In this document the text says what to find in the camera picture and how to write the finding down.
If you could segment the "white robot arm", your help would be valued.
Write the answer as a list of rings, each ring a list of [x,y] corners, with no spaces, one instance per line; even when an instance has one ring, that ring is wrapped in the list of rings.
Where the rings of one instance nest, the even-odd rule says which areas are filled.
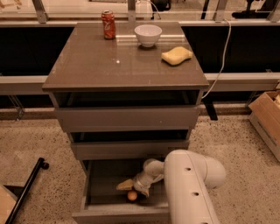
[[[222,186],[225,178],[220,161],[189,150],[174,150],[163,162],[146,160],[140,173],[116,189],[147,196],[151,185],[162,180],[172,224],[220,224],[208,191]]]

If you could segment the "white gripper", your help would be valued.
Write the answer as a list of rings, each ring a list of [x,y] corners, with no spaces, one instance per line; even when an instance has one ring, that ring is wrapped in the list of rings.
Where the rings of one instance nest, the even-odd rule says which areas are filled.
[[[130,191],[133,187],[146,198],[150,197],[150,187],[153,183],[153,177],[144,172],[138,173],[133,180],[131,178],[118,184],[116,189],[119,191]]]

